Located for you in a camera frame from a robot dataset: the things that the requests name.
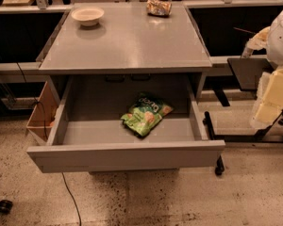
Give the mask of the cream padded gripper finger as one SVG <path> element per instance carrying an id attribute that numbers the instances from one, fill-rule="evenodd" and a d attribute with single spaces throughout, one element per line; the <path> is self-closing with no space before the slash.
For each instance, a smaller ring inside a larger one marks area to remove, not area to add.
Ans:
<path id="1" fill-rule="evenodd" d="M 259 79 L 253 106 L 253 124 L 272 124 L 283 110 L 283 67 L 264 72 Z"/>

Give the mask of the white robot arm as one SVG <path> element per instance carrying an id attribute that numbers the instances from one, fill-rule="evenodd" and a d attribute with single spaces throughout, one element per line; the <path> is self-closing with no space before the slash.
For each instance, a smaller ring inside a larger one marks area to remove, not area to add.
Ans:
<path id="1" fill-rule="evenodd" d="M 271 125 L 283 110 L 283 10 L 270 26 L 267 58 L 276 69 L 263 73 L 259 79 L 252 116 L 252 124 L 257 128 Z"/>

